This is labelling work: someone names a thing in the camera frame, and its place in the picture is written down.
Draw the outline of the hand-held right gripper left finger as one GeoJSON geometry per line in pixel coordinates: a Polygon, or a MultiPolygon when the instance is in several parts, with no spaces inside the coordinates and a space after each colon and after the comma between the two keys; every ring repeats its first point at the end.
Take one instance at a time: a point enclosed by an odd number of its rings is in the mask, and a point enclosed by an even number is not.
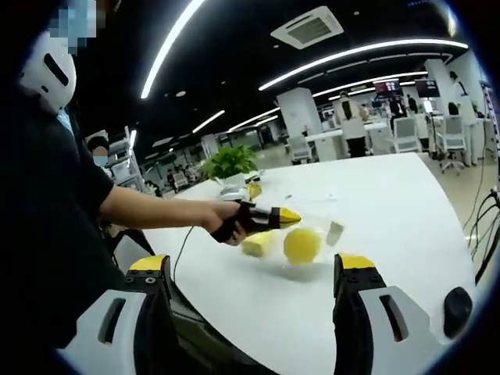
{"type": "Polygon", "coordinates": [[[79,374],[166,374],[177,356],[170,257],[135,262],[128,289],[108,290],[77,320],[64,359],[79,374]]]}

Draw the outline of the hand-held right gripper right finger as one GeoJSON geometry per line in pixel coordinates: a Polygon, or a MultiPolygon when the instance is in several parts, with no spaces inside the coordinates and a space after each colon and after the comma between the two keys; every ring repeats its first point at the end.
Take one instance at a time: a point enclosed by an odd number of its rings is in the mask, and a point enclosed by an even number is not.
{"type": "Polygon", "coordinates": [[[360,255],[334,257],[336,374],[424,374],[445,353],[430,317],[360,255]]]}

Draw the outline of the person's left hand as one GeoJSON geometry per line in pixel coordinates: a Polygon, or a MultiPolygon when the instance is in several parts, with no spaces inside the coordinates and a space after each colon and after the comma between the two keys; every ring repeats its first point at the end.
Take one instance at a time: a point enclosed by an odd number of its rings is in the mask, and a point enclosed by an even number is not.
{"type": "Polygon", "coordinates": [[[223,221],[238,213],[240,204],[236,202],[201,201],[200,225],[209,233],[213,233],[223,225],[223,221]]]}

